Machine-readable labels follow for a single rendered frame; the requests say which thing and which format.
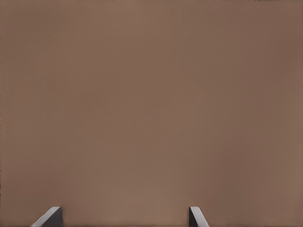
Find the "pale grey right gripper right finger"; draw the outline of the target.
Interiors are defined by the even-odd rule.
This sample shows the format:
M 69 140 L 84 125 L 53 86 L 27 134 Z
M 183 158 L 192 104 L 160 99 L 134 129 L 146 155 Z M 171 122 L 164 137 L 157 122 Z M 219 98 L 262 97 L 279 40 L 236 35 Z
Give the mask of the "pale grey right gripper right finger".
M 189 227 L 209 227 L 209 224 L 204 217 L 201 209 L 197 206 L 190 206 L 188 211 L 188 226 Z

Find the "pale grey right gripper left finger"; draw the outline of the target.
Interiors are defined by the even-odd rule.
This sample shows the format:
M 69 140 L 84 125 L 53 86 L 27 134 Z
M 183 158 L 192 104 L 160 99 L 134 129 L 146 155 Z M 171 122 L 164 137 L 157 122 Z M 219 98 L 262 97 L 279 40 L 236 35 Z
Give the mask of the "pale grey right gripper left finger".
M 62 207 L 53 206 L 45 214 L 43 214 L 32 227 L 62 227 L 63 212 Z

